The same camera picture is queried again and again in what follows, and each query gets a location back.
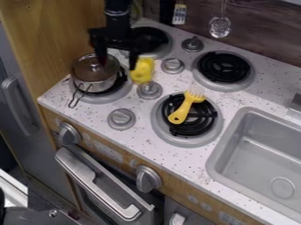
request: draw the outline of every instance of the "oven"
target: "oven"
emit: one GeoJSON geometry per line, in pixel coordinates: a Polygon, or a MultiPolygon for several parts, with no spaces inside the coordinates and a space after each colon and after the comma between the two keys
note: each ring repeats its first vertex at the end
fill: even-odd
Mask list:
{"type": "Polygon", "coordinates": [[[55,160],[76,184],[83,210],[98,224],[161,224],[164,211],[161,193],[138,191],[136,178],[101,162],[75,144],[61,147],[55,160]]]}

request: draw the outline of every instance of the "silver handle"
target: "silver handle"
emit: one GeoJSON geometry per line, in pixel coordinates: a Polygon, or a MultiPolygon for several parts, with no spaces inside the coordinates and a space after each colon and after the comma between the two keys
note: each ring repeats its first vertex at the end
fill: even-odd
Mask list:
{"type": "MultiPolygon", "coordinates": [[[[101,202],[105,207],[110,209],[122,220],[134,221],[142,213],[134,205],[130,205],[128,208],[123,208],[97,185],[95,185],[93,180],[96,178],[96,173],[84,163],[80,162],[66,148],[59,149],[55,154],[55,159],[77,181],[79,185],[81,185],[96,200],[101,202]]],[[[98,169],[106,175],[107,170],[100,164],[98,164],[98,169]]]]}
{"type": "Polygon", "coordinates": [[[184,225],[186,218],[181,214],[173,214],[169,225],[184,225]]]}
{"type": "Polygon", "coordinates": [[[25,101],[21,95],[17,94],[18,90],[18,80],[16,77],[10,76],[6,78],[1,84],[2,90],[4,91],[4,96],[8,106],[10,107],[11,113],[13,114],[15,120],[20,126],[21,130],[26,136],[33,134],[38,127],[33,124],[33,118],[26,107],[25,101]],[[23,112],[26,111],[30,118],[26,118],[23,112]]]}

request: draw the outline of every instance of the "sink drain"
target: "sink drain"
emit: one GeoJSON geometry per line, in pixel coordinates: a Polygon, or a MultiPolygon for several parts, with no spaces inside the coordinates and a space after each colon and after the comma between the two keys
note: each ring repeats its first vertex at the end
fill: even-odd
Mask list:
{"type": "Polygon", "coordinates": [[[274,178],[271,186],[273,193],[282,199],[289,199],[295,193],[294,184],[287,178],[274,178]]]}

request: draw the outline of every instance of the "gray knob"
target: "gray knob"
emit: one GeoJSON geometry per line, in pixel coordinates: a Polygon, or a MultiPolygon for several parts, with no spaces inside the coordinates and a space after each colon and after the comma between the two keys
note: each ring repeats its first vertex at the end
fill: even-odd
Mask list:
{"type": "Polygon", "coordinates": [[[63,146],[78,144],[81,139],[80,133],[71,124],[66,122],[60,124],[60,134],[58,136],[60,144],[63,146]]]}
{"type": "Polygon", "coordinates": [[[136,169],[136,186],[140,192],[148,193],[162,186],[161,177],[150,167],[139,165],[136,169]]]}
{"type": "Polygon", "coordinates": [[[167,74],[179,74],[184,68],[184,62],[175,58],[166,59],[161,64],[161,69],[167,74]]]}
{"type": "Polygon", "coordinates": [[[129,109],[116,109],[107,117],[108,125],[114,130],[127,130],[136,123],[136,116],[129,109]]]}
{"type": "Polygon", "coordinates": [[[199,52],[204,49],[204,45],[198,37],[194,36],[192,39],[186,39],[182,42],[182,48],[190,53],[199,52]]]}
{"type": "Polygon", "coordinates": [[[137,88],[138,96],[146,100],[157,99],[162,95],[162,93],[162,86],[153,81],[147,84],[140,84],[137,88]]]}

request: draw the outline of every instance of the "pot lid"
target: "pot lid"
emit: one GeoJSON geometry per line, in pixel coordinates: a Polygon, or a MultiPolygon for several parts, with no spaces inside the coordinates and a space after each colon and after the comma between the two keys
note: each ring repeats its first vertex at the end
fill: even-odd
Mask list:
{"type": "Polygon", "coordinates": [[[116,75],[119,69],[119,61],[110,54],[106,58],[105,66],[95,54],[87,54],[73,62],[71,75],[83,82],[99,82],[116,75]]]}

